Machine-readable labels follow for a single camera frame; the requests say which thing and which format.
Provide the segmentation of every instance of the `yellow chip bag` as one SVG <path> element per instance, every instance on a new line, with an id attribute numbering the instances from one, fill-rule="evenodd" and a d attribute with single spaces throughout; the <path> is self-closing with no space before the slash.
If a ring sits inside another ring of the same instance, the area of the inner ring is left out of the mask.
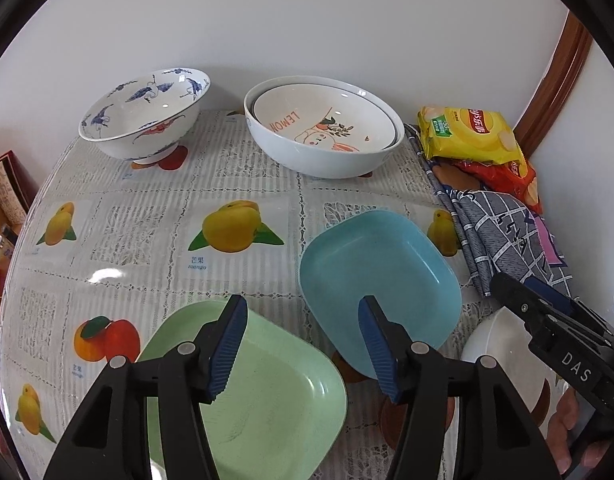
<path id="1" fill-rule="evenodd" d="M 522 160 L 516 137 L 498 112 L 425 106 L 418 112 L 424 156 L 506 164 Z"/>

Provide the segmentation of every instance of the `wall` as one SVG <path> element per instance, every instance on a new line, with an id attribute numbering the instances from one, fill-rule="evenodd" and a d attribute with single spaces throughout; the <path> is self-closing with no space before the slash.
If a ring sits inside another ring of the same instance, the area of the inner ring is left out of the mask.
<path id="1" fill-rule="evenodd" d="M 596 44 L 532 163 L 575 290 L 614 326 L 614 71 Z"/>
<path id="2" fill-rule="evenodd" d="M 423 104 L 518 119 L 565 20 L 558 0 L 49 0 L 0 60 L 0 153 L 40 184 L 104 92 L 202 68 L 206 108 L 277 75 L 347 80 L 405 120 Z"/>

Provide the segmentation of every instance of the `folded cloth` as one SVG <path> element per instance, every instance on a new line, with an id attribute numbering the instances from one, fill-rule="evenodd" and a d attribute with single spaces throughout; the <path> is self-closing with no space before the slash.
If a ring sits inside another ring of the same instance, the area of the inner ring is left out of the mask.
<path id="1" fill-rule="evenodd" d="M 572 276 L 542 218 L 509 194 L 441 184 L 432 169 L 434 161 L 424 157 L 416 128 L 406 124 L 405 129 L 436 195 L 452 215 L 478 292 L 490 296 L 491 277 L 502 270 L 521 282 L 535 276 L 573 298 Z"/>

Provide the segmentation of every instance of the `snack package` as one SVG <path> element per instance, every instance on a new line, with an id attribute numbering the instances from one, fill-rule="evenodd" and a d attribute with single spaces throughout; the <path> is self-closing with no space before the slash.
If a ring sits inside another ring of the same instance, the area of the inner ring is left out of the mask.
<path id="1" fill-rule="evenodd" d="M 418 112 L 424 156 L 490 164 L 520 161 L 513 131 L 497 112 L 425 106 Z"/>
<path id="2" fill-rule="evenodd" d="M 466 173 L 477 176 L 491 190 L 509 193 L 517 198 L 536 215 L 542 214 L 542 205 L 538 198 L 538 178 L 536 170 L 524 159 L 511 161 L 501 166 L 481 164 L 467 160 L 457 160 L 454 165 Z"/>

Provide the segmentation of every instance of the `green label on chip bag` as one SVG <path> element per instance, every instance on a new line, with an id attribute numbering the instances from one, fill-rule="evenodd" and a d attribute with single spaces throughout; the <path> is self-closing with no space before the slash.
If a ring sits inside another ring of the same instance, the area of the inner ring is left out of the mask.
<path id="1" fill-rule="evenodd" d="M 436 132 L 437 137 L 452 136 L 452 132 L 449 129 L 449 124 L 447 124 L 447 119 L 445 119 L 444 115 L 431 119 L 431 124 L 434 127 L 434 132 Z"/>

